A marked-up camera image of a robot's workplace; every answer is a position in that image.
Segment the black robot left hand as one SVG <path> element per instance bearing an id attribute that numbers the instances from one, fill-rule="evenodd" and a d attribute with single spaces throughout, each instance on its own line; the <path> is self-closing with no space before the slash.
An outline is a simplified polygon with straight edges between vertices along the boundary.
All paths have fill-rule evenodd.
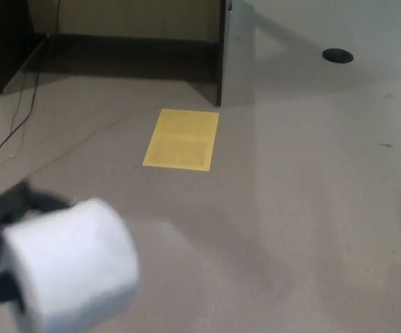
<path id="1" fill-rule="evenodd" d="M 29 212 L 49 213 L 71 207 L 71 203 L 55 194 L 38 191 L 23 180 L 0 194 L 0 247 L 2 230 Z M 16 302 L 20 311 L 25 310 L 22 293 L 11 273 L 0 273 L 0 303 Z"/>

